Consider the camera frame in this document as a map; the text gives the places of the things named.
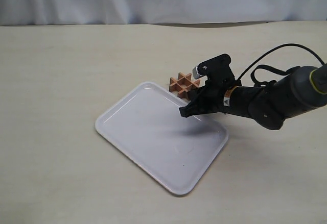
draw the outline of white backdrop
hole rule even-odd
[[[0,0],[0,24],[326,20],[327,0]]]

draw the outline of black cable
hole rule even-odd
[[[262,56],[260,56],[258,59],[256,59],[250,66],[248,66],[244,72],[239,76],[239,78],[236,80],[236,82],[239,82],[241,80],[241,78],[254,66],[256,65],[261,59],[263,59],[265,56],[269,55],[270,53],[276,51],[277,49],[280,49],[282,47],[285,47],[285,46],[295,46],[295,47],[300,47],[302,49],[305,49],[306,51],[310,52],[313,56],[315,56],[315,58],[318,59],[318,61],[324,65],[325,63],[323,62],[323,60],[311,49],[301,45],[301,44],[293,44],[293,43],[289,43],[289,44],[282,44],[280,46],[277,46],[273,49],[271,49],[270,51],[264,53]]]

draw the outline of white tray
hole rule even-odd
[[[142,83],[96,121],[96,130],[175,195],[192,191],[228,140],[206,115],[183,118],[187,103],[152,82]]]

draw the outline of tray rim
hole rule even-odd
[[[161,91],[165,92],[166,95],[169,95],[170,97],[172,97],[172,99],[175,99],[177,101],[179,101],[180,103],[183,103],[184,105],[187,105],[188,103],[186,101],[184,101],[183,99],[175,96],[173,93],[165,90],[163,87],[161,87],[160,85],[152,82],[152,81],[145,81],[145,82],[141,82],[139,83],[135,88],[133,88],[130,92],[128,92],[126,95],[124,95],[121,99],[119,99],[116,103],[114,103],[109,109],[107,109],[105,112],[103,112],[97,119],[95,122],[95,130],[98,132],[98,134],[100,134],[106,141],[108,141],[112,146],[114,146],[118,151],[120,151],[125,157],[127,157],[132,163],[134,163],[135,165],[137,165],[141,170],[143,170],[145,173],[148,174],[148,176],[150,176],[152,179],[154,179],[155,181],[157,181],[163,188],[165,188],[167,191],[169,191],[170,193],[177,195],[177,196],[184,196],[189,194],[195,187],[196,185],[199,183],[199,181],[201,180],[201,178],[205,175],[205,173],[208,171],[209,167],[211,166],[211,164],[214,162],[214,160],[216,159],[216,157],[219,155],[219,153],[223,150],[223,148],[226,146],[227,142],[229,141],[229,133],[227,128],[219,123],[218,121],[212,119],[211,117],[209,117],[208,114],[202,114],[202,115],[195,115],[193,117],[196,118],[205,118],[206,120],[210,120],[213,123],[217,123],[219,124],[219,126],[221,127],[222,130],[224,130],[225,132],[225,137],[222,140],[220,146],[216,149],[215,153],[213,154],[213,157],[209,158],[209,160],[207,161],[206,164],[203,165],[202,170],[199,171],[199,173],[197,174],[197,177],[195,177],[195,179],[193,181],[191,181],[191,184],[189,184],[186,188],[184,188],[184,190],[179,190],[179,189],[173,189],[172,187],[167,186],[164,182],[162,182],[159,178],[156,177],[156,175],[153,175],[149,170],[147,170],[146,165],[142,166],[140,163],[138,163],[137,159],[134,159],[129,152],[125,151],[123,147],[121,147],[119,145],[119,143],[116,143],[115,140],[113,140],[110,136],[106,135],[106,133],[104,131],[101,130],[100,128],[100,124],[101,124],[101,120],[103,118],[103,116],[105,116],[107,113],[109,113],[111,110],[114,110],[117,105],[119,105],[120,103],[122,103],[125,99],[127,99],[131,94],[135,93],[138,89],[140,89],[142,86],[145,85],[150,85],[150,86],[154,86],[157,89],[160,89]]]

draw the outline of warning label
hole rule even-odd
[[[230,96],[232,92],[237,88],[238,86],[234,86],[232,89],[227,90],[224,95],[224,106],[229,107],[230,106]]]

